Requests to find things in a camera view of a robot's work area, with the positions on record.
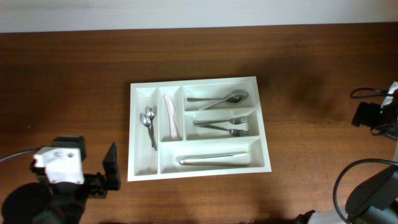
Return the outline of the metal chopstick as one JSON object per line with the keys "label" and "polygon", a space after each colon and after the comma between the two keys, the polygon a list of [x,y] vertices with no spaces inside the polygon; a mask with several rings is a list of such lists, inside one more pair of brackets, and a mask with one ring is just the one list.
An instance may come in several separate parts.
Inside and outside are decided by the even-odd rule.
{"label": "metal chopstick", "polygon": [[236,161],[207,161],[207,160],[194,160],[182,159],[179,161],[182,166],[249,166],[249,162],[236,162]]}
{"label": "metal chopstick", "polygon": [[209,159],[209,158],[217,158],[217,157],[235,157],[235,156],[246,156],[246,155],[248,155],[247,152],[232,152],[232,153],[224,153],[224,154],[185,156],[185,157],[181,157],[180,160],[184,160],[184,159]]}

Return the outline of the pink plastic knife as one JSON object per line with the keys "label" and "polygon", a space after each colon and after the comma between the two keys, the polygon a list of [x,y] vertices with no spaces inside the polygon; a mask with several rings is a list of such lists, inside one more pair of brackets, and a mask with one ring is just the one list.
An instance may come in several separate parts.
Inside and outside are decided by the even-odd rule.
{"label": "pink plastic knife", "polygon": [[171,139],[173,139],[175,141],[175,140],[179,139],[179,135],[178,135],[177,126],[174,121],[174,113],[175,113],[174,104],[168,95],[164,95],[164,100],[165,100],[165,104],[167,107],[167,113],[168,113],[168,117],[169,117],[170,137],[171,137]]}

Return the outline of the white cutlery tray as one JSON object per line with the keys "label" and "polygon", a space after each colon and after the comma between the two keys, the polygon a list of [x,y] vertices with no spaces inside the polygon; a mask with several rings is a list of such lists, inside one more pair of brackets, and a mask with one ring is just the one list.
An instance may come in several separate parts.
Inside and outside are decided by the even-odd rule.
{"label": "white cutlery tray", "polygon": [[[214,101],[188,102],[187,97],[224,98],[233,90],[249,93],[239,103],[222,102],[206,110],[200,107]],[[174,121],[178,140],[170,137],[169,117],[164,95],[174,104]],[[154,150],[148,129],[141,123],[141,114],[150,107],[155,110]],[[249,131],[248,136],[234,137],[225,131],[200,128],[193,121],[211,121],[249,116],[243,124],[211,124],[228,129]],[[249,166],[182,166],[181,157],[247,152],[246,156],[200,159],[207,161],[249,162]],[[174,82],[133,83],[130,90],[130,127],[128,180],[159,180],[208,175],[270,172],[266,132],[262,118],[259,89],[255,77],[217,78]]]}

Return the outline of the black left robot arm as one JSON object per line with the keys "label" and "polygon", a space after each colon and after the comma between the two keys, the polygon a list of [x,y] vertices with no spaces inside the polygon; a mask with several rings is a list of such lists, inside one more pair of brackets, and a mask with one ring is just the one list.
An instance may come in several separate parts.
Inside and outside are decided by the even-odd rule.
{"label": "black left robot arm", "polygon": [[2,204],[4,223],[79,223],[87,200],[105,199],[104,175],[84,174],[83,136],[59,136],[51,144],[8,156],[33,154],[31,171],[37,182],[11,192]]}

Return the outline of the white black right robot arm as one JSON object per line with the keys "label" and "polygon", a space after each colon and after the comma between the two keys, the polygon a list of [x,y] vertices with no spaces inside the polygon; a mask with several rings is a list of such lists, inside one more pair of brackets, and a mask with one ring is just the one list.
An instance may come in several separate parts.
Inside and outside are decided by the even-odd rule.
{"label": "white black right robot arm", "polygon": [[[385,100],[382,105],[360,102],[351,124],[367,126],[373,136],[397,139],[397,90],[357,88],[349,97],[383,97]],[[348,216],[345,218],[338,208],[338,186],[351,168],[366,163],[386,164],[388,168],[365,180],[351,192],[346,201]],[[397,223],[397,162],[370,158],[350,163],[335,180],[332,198],[338,220],[344,223]]]}

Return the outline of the small metal spoon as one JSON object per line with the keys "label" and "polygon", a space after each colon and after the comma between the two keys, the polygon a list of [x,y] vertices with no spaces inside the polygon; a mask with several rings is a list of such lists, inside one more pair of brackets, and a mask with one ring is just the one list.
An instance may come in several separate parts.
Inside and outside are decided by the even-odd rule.
{"label": "small metal spoon", "polygon": [[150,138],[152,141],[152,147],[157,150],[156,141],[154,137],[154,123],[153,120],[155,118],[155,110],[153,108],[148,107],[146,109],[146,115],[150,119]]}
{"label": "small metal spoon", "polygon": [[154,148],[155,151],[157,151],[157,144],[154,138],[154,133],[151,130],[152,127],[152,121],[146,114],[141,114],[141,123],[148,129],[149,137],[151,140],[152,147]]}

